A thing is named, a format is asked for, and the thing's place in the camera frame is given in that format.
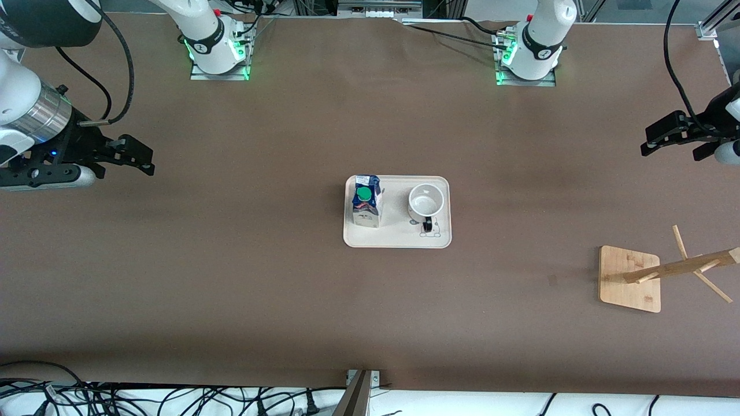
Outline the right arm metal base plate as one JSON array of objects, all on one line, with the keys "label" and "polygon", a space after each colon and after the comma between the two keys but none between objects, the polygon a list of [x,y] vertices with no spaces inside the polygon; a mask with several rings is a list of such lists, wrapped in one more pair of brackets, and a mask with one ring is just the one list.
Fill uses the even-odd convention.
[{"label": "right arm metal base plate", "polygon": [[201,44],[195,46],[186,42],[188,57],[192,61],[190,79],[209,81],[246,81],[249,79],[252,47],[251,35],[241,35],[236,39],[224,35],[209,53]]}]

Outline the white mug black handle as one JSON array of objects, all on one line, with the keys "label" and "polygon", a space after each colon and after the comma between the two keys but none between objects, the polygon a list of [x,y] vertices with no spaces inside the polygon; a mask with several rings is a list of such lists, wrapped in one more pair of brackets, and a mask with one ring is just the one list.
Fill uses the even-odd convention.
[{"label": "white mug black handle", "polygon": [[422,183],[413,187],[408,195],[409,218],[420,224],[423,234],[434,228],[434,219],[445,207],[446,198],[434,184]]}]

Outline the wooden cup rack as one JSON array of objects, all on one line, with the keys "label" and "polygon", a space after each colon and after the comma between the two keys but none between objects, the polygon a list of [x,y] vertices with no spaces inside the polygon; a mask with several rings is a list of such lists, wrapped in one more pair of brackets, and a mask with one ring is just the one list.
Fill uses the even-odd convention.
[{"label": "wooden cup rack", "polygon": [[711,269],[740,264],[740,247],[690,257],[677,225],[672,226],[681,260],[664,263],[657,255],[602,246],[599,249],[598,295],[603,303],[646,313],[661,311],[661,282],[669,277],[692,274],[726,303],[732,298],[711,282]]}]

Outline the blue white milk carton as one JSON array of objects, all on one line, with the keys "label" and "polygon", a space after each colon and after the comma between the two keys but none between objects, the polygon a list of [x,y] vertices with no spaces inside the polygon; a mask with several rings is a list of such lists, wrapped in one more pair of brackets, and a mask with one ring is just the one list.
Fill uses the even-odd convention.
[{"label": "blue white milk carton", "polygon": [[383,188],[379,176],[360,174],[354,177],[351,212],[354,224],[379,228],[383,213]]}]

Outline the aluminium corner profile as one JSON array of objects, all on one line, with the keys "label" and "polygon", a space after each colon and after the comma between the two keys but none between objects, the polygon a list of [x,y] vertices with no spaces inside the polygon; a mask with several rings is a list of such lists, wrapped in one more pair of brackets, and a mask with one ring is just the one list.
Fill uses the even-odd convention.
[{"label": "aluminium corner profile", "polygon": [[714,40],[721,31],[740,27],[740,0],[723,0],[695,26],[699,40]]}]

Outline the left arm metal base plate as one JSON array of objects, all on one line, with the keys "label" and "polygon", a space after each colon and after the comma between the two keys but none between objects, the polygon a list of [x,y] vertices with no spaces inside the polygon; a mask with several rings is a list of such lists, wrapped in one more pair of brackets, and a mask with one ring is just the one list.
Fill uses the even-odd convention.
[{"label": "left arm metal base plate", "polygon": [[551,69],[542,79],[527,80],[516,76],[510,68],[505,66],[505,59],[510,58],[518,48],[515,35],[498,31],[495,35],[491,35],[491,40],[493,45],[504,47],[504,49],[493,48],[494,70],[498,86],[555,87],[557,85],[555,69]]}]

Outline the aluminium profile bracket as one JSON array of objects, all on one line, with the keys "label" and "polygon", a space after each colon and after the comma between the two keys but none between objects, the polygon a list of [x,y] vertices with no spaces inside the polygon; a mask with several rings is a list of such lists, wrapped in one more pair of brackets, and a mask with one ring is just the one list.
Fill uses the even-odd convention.
[{"label": "aluminium profile bracket", "polygon": [[349,370],[347,388],[331,416],[368,416],[368,402],[373,389],[380,388],[378,370]]}]

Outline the cream rabbit print tray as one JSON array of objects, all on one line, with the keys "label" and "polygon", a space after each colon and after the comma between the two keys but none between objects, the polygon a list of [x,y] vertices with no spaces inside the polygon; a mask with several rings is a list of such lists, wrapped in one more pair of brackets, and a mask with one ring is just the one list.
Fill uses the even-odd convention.
[{"label": "cream rabbit print tray", "polygon": [[[446,248],[452,242],[450,186],[441,176],[379,176],[383,190],[383,215],[378,228],[354,224],[352,198],[355,177],[345,184],[343,239],[354,248]],[[409,194],[420,184],[439,188],[445,203],[440,213],[432,217],[432,230],[409,215]]]}]

